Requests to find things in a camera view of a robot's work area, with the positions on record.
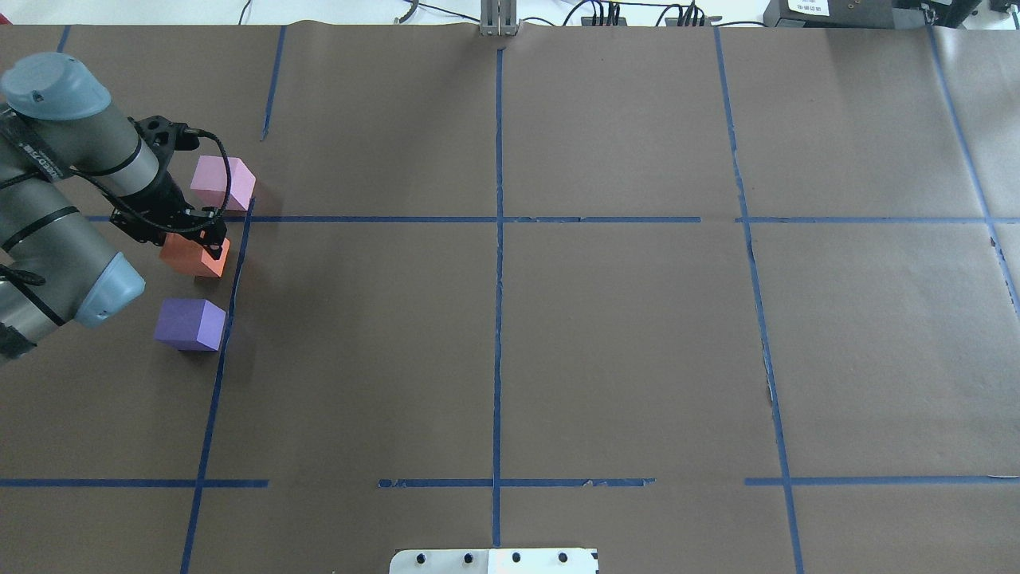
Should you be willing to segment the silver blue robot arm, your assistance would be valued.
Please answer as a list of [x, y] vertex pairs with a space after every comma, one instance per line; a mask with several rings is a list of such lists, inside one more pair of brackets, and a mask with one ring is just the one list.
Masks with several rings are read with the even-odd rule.
[[2, 362], [63, 324], [103, 324], [145, 288], [125, 256], [57, 184], [80, 178], [112, 204], [110, 221], [139, 243], [176, 234], [212, 258], [226, 242], [225, 203], [192, 206], [169, 175], [177, 151], [215, 135], [162, 116], [134, 120], [84, 62], [35, 53], [2, 74]]

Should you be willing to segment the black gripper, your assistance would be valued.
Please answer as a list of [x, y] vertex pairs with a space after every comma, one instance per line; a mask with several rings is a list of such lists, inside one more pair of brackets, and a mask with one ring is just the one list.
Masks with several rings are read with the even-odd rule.
[[225, 211], [213, 206], [193, 208], [168, 173], [160, 173], [137, 193], [121, 196], [110, 222], [139, 243], [163, 244], [168, 233], [175, 233], [190, 238], [212, 261], [219, 261], [225, 253]]

